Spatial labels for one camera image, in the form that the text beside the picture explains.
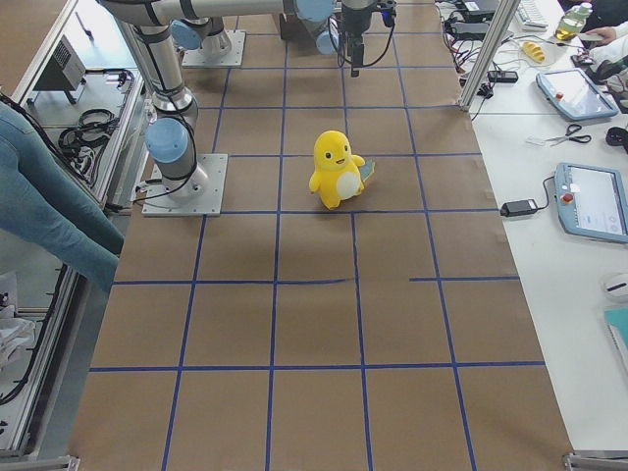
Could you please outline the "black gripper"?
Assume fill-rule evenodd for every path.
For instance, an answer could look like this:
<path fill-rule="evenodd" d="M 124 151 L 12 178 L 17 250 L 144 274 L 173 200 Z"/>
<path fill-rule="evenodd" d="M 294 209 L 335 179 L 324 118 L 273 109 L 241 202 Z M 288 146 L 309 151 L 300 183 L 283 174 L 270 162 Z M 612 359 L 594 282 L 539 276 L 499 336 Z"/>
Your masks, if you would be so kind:
<path fill-rule="evenodd" d="M 393 0 L 341 0 L 341 17 L 347 35 L 350 76 L 358 78 L 364 66 L 364 42 L 361 36 L 371 27 L 371 17 L 382 15 L 384 26 L 395 25 L 396 2 Z"/>

